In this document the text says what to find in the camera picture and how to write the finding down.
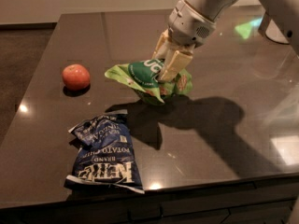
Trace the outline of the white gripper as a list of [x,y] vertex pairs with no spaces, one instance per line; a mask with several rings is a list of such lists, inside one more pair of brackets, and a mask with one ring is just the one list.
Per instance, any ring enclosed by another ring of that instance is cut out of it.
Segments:
[[201,3],[199,0],[178,1],[169,16],[168,30],[161,33],[152,54],[153,59],[164,61],[164,66],[158,76],[159,81],[172,81],[193,58],[190,52],[170,49],[169,36],[182,46],[202,46],[215,31],[216,19],[217,7],[213,3],[208,1]]

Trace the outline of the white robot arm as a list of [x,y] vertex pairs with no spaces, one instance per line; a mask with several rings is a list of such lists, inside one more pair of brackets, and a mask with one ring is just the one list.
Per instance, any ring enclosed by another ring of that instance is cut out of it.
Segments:
[[173,80],[191,62],[193,50],[205,43],[221,13],[234,4],[261,5],[264,16],[260,30],[264,32],[269,23],[274,23],[299,53],[299,0],[179,0],[153,52],[155,59],[164,60],[160,81]]

